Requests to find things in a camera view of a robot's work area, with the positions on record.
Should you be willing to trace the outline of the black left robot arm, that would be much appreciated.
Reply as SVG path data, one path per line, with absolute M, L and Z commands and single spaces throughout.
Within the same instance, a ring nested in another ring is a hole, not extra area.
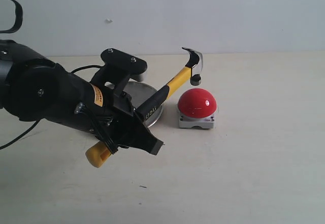
M 146 61 L 117 49 L 86 81 L 31 48 L 1 40 L 1 107 L 21 121 L 46 119 L 94 135 L 112 152 L 119 147 L 156 155 L 163 142 L 145 124 L 124 88 L 141 80 Z

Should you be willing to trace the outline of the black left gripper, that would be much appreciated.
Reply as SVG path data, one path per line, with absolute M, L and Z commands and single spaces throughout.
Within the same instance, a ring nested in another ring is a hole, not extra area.
M 124 91 L 129 79 L 142 81 L 142 65 L 120 63 L 88 65 L 73 70 L 98 68 L 90 81 L 92 103 L 82 100 L 74 113 L 85 115 L 95 136 L 109 148 L 136 148 L 157 155 L 163 141 L 155 137 L 135 112 L 132 97 Z

